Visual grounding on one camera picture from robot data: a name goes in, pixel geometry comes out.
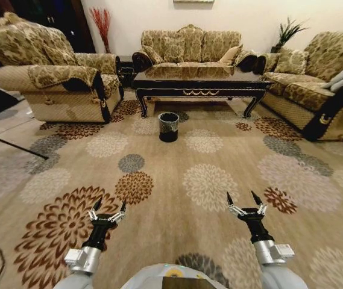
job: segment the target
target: area rug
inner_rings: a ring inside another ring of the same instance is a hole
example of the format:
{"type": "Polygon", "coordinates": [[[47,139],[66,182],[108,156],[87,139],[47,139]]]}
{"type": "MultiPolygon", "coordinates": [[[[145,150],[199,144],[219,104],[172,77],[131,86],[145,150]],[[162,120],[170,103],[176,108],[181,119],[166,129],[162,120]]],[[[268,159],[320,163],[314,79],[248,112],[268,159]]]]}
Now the area rug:
{"type": "Polygon", "coordinates": [[[23,101],[0,114],[0,288],[52,288],[63,258],[90,234],[87,210],[127,216],[106,238],[96,289],[120,288],[142,267],[173,263],[227,288],[261,288],[246,224],[227,210],[268,204],[263,222],[296,256],[288,267],[309,288],[343,288],[343,143],[310,143],[262,106],[243,119],[241,100],[158,103],[140,118],[126,92],[103,124],[43,123],[23,101]],[[180,116],[179,138],[159,140],[157,115],[180,116]]]}

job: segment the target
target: robotic arm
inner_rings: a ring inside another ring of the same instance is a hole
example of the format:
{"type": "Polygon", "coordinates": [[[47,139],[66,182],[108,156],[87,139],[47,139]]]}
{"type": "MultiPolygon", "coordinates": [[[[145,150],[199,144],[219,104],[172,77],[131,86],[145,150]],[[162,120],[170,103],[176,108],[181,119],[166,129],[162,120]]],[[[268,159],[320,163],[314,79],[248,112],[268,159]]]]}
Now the robotic arm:
{"type": "Polygon", "coordinates": [[[125,216],[125,202],[120,212],[114,215],[96,214],[101,206],[100,198],[88,211],[93,225],[92,233],[80,250],[70,249],[64,260],[72,274],[56,284],[54,289],[92,289],[92,275],[96,273],[99,257],[105,251],[104,239],[109,229],[115,228],[125,216]]]}
{"type": "Polygon", "coordinates": [[[267,205],[263,204],[253,191],[251,193],[258,208],[235,206],[229,193],[227,193],[227,202],[229,211],[248,225],[251,233],[250,241],[261,266],[263,289],[308,289],[298,275],[285,267],[286,260],[294,256],[294,251],[288,244],[274,244],[274,238],[262,224],[267,205]]]}

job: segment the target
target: dark wooden coffee table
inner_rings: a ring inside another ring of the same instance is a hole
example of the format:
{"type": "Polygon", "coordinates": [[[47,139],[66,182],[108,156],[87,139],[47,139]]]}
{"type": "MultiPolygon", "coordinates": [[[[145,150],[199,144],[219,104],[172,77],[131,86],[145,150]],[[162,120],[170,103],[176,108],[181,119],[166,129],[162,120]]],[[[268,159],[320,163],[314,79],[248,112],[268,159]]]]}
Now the dark wooden coffee table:
{"type": "Polygon", "coordinates": [[[271,82],[261,75],[223,67],[150,67],[139,72],[134,81],[136,97],[147,116],[145,98],[251,98],[244,111],[251,111],[263,99],[271,82]]]}

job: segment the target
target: sofa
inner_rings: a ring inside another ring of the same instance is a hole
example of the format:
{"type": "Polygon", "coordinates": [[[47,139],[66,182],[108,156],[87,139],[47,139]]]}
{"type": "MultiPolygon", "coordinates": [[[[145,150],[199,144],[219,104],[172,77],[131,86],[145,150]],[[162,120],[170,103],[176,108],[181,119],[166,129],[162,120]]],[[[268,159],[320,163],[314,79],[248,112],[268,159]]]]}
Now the sofa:
{"type": "Polygon", "coordinates": [[[258,57],[254,71],[272,82],[262,103],[308,140],[343,140],[343,87],[323,88],[343,70],[343,32],[319,33],[304,51],[309,56],[300,75],[274,72],[280,54],[258,57]]]}
{"type": "Polygon", "coordinates": [[[241,34],[237,31],[203,31],[189,24],[178,31],[145,30],[142,33],[142,49],[133,54],[135,72],[141,72],[149,67],[240,67],[251,71],[257,56],[252,51],[242,51],[231,65],[218,62],[232,47],[241,44],[241,34]],[[183,61],[154,64],[151,57],[143,49],[149,46],[157,52],[160,58],[165,57],[165,38],[183,38],[183,61]]]}
{"type": "Polygon", "coordinates": [[[21,18],[0,25],[0,88],[46,122],[109,123],[123,99],[119,57],[74,53],[65,35],[21,18]]]}

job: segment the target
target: potted plant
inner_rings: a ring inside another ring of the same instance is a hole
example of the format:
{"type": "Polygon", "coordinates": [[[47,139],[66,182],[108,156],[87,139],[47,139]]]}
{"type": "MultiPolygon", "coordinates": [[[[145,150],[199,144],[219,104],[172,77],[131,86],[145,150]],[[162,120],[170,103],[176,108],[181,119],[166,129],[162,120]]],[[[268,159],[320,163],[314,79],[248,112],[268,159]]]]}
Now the potted plant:
{"type": "Polygon", "coordinates": [[[280,40],[278,43],[272,47],[271,53],[278,53],[281,50],[281,47],[284,46],[286,42],[289,41],[296,33],[299,33],[302,30],[308,29],[308,27],[303,27],[304,22],[295,24],[296,20],[291,21],[288,17],[287,24],[280,24],[280,40]]]}

